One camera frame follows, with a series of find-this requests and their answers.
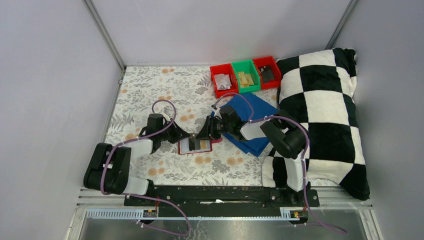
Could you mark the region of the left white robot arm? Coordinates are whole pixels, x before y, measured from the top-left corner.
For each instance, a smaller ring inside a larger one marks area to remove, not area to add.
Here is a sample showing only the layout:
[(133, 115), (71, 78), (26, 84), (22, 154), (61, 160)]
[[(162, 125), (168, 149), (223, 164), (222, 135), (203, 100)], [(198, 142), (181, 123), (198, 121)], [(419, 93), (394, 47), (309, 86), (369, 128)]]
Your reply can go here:
[(155, 192), (148, 187), (147, 179), (130, 178), (131, 161), (155, 153), (162, 142), (175, 144), (189, 136), (173, 119), (168, 121), (162, 114), (151, 113), (147, 126), (141, 129), (136, 138), (115, 146), (104, 142), (96, 145), (83, 178), (83, 186), (107, 195), (132, 191), (142, 205), (148, 206), (154, 202)]

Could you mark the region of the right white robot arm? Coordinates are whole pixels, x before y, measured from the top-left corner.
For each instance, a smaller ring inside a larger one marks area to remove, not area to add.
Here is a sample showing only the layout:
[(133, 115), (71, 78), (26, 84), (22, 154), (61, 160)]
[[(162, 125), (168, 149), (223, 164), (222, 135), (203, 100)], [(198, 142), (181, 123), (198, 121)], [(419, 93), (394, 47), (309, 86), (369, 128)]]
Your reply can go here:
[(310, 139), (307, 130), (285, 110), (256, 120), (242, 120), (232, 106), (215, 108), (213, 116), (207, 116), (197, 133), (199, 140), (217, 140), (229, 134), (237, 141), (267, 138), (275, 151), (284, 158), (287, 171), (287, 201), (301, 205), (307, 194), (305, 154)]

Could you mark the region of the red leather card holder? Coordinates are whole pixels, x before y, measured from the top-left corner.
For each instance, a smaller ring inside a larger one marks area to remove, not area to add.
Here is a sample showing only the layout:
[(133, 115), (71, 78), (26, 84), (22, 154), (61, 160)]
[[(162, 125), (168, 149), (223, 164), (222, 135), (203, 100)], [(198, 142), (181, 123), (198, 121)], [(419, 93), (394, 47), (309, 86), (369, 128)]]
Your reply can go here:
[(213, 150), (213, 144), (220, 143), (223, 139), (219, 138), (217, 140), (207, 140), (211, 143), (210, 150), (201, 150), (200, 141), (196, 139), (196, 134), (190, 133), (190, 137), (185, 138), (178, 142), (178, 154), (179, 155), (188, 155), (188, 154), (197, 154), (197, 153), (207, 153)]

